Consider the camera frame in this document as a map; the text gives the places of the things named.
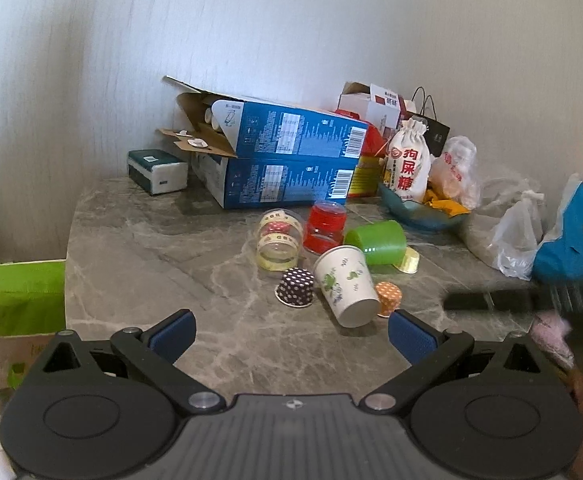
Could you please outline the clear cup with HBD ribbon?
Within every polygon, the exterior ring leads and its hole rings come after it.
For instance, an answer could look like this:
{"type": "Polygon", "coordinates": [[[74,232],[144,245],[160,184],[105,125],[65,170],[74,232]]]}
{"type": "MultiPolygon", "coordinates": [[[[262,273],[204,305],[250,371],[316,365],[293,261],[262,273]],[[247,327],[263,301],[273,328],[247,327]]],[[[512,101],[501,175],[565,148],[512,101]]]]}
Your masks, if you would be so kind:
{"type": "Polygon", "coordinates": [[[256,229],[256,258],[260,269],[285,272],[297,266],[305,227],[293,211],[267,210],[256,229]]]}

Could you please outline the green plastic cup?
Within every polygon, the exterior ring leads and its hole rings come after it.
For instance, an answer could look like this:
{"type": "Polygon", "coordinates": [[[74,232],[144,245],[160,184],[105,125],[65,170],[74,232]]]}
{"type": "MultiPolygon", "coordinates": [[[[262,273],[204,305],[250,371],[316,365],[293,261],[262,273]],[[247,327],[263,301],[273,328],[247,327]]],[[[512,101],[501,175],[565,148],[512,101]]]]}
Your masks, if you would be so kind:
{"type": "Polygon", "coordinates": [[[385,220],[349,230],[343,244],[363,252],[368,266],[398,266],[405,256],[406,236],[395,220],[385,220]]]}

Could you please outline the white floral paper cup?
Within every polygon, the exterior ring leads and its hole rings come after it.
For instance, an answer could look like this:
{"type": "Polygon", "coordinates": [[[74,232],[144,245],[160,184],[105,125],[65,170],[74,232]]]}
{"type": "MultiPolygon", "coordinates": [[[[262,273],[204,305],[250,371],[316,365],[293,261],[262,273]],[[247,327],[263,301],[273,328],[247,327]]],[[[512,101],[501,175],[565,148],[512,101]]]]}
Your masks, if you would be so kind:
{"type": "Polygon", "coordinates": [[[374,320],[380,302],[361,249],[331,248],[316,260],[313,274],[342,327],[358,328],[374,320]]]}

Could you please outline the red banded clear cup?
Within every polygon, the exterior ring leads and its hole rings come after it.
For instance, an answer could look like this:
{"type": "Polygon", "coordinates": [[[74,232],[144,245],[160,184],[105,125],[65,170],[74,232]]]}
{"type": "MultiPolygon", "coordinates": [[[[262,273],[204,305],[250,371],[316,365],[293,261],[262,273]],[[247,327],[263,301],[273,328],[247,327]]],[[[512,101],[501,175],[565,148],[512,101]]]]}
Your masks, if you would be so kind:
{"type": "Polygon", "coordinates": [[[342,244],[343,229],[347,221],[346,208],[339,203],[319,200],[309,212],[303,247],[316,255],[322,255],[342,244]]]}

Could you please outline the blue Columbia shopping bag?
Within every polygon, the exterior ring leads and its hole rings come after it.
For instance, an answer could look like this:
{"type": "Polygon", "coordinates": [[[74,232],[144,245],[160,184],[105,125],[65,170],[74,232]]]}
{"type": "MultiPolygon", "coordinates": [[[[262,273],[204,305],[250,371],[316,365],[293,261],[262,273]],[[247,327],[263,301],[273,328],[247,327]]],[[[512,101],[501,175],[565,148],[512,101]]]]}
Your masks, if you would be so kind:
{"type": "Polygon", "coordinates": [[[583,180],[573,174],[556,221],[535,254],[532,276],[539,282],[583,281],[583,180]]]}

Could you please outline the orange polka dot cupcake liner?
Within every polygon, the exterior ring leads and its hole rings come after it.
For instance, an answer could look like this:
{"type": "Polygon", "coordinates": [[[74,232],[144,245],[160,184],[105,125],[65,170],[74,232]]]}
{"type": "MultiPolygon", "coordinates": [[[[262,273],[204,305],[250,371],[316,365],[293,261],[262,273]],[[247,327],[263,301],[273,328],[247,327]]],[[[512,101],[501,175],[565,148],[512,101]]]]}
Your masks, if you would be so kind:
{"type": "Polygon", "coordinates": [[[380,304],[377,315],[380,318],[389,318],[393,311],[400,308],[402,301],[401,289],[390,282],[379,282],[375,285],[375,290],[380,304]]]}

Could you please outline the clear plastic bag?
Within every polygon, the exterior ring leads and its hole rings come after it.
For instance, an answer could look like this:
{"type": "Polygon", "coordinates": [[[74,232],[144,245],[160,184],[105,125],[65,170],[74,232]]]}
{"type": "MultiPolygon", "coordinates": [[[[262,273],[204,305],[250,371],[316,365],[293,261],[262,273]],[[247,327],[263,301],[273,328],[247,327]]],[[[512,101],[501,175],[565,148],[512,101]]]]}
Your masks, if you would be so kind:
{"type": "Polygon", "coordinates": [[[481,200],[461,224],[469,251],[508,278],[529,281],[544,229],[545,197],[540,185],[519,174],[483,181],[481,200]]]}

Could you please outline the teal bowl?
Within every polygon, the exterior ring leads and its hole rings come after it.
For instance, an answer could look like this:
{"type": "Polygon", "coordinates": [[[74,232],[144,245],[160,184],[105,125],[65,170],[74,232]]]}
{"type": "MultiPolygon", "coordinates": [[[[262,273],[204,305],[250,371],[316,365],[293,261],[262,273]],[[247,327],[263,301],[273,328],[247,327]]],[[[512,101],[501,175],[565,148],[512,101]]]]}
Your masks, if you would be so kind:
{"type": "Polygon", "coordinates": [[[397,194],[383,183],[378,185],[378,194],[386,209],[399,223],[414,229],[429,232],[455,230],[468,217],[468,214],[458,214],[450,217],[444,211],[413,202],[413,200],[401,200],[397,194]]]}

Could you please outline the green lined cardboard box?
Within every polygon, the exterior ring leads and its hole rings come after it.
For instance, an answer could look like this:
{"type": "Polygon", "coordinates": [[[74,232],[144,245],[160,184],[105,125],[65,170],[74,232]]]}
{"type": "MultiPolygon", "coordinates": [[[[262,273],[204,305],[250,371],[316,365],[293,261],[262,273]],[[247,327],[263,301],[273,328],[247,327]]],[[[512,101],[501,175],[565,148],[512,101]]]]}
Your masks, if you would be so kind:
{"type": "Polygon", "coordinates": [[[65,328],[65,261],[1,263],[0,389],[17,388],[65,328]]]}

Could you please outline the purple polka dot cupcake liner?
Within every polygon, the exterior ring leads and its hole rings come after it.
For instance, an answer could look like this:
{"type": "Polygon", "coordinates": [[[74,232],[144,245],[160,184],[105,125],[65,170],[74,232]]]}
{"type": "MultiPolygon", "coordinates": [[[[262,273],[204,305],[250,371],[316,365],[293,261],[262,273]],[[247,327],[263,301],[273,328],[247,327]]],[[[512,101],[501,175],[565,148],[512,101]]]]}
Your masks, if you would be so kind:
{"type": "Polygon", "coordinates": [[[274,293],[276,299],[287,307],[309,307],[314,299],[314,276],[302,268],[286,270],[274,293]]]}

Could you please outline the yellow red box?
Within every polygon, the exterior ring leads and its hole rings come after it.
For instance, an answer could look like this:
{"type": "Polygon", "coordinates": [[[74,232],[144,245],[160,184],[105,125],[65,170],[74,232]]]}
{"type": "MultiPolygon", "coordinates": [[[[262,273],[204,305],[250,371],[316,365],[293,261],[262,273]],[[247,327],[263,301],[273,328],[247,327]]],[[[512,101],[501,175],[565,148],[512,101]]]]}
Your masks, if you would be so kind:
{"type": "Polygon", "coordinates": [[[372,124],[367,124],[357,168],[349,186],[348,197],[374,196],[383,177],[387,141],[372,124]]]}

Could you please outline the green white tissue pack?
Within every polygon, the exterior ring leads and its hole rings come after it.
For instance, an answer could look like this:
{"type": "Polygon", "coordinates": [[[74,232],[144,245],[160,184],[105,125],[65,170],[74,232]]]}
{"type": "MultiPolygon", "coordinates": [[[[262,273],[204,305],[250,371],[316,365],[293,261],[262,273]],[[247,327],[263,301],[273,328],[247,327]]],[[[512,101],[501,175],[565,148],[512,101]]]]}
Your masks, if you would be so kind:
{"type": "Polygon", "coordinates": [[[151,196],[185,190],[188,163],[162,150],[134,150],[128,153],[128,176],[151,196]]]}

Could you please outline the lower blue cardboard box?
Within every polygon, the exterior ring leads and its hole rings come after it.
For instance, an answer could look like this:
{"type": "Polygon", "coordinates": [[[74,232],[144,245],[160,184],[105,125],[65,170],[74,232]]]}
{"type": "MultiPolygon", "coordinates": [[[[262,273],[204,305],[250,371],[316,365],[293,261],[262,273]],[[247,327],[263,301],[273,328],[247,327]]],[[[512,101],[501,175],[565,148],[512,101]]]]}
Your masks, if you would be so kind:
{"type": "Polygon", "coordinates": [[[159,128],[178,150],[190,155],[194,174],[224,209],[345,203],[355,159],[305,155],[237,156],[222,133],[159,128]]]}

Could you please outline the red white carton box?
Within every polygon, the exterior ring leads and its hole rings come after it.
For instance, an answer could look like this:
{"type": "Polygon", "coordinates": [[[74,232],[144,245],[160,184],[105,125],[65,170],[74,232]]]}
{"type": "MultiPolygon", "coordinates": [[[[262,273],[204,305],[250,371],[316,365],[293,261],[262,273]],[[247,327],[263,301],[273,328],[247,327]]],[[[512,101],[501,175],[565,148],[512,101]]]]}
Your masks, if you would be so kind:
{"type": "Polygon", "coordinates": [[[357,114],[381,134],[397,130],[402,119],[417,112],[415,104],[403,99],[399,93],[378,84],[361,84],[357,81],[348,81],[343,86],[338,108],[357,114]]]}

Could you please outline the upper blue cardboard box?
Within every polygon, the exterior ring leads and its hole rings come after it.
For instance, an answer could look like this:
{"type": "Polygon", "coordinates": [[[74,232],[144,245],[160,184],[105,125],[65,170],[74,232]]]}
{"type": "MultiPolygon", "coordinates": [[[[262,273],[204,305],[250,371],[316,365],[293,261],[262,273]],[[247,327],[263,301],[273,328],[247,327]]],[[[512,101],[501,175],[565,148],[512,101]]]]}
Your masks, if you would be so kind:
{"type": "Polygon", "coordinates": [[[200,89],[171,76],[180,116],[162,129],[180,150],[224,158],[266,156],[358,160],[367,125],[359,119],[298,105],[200,89]]]}

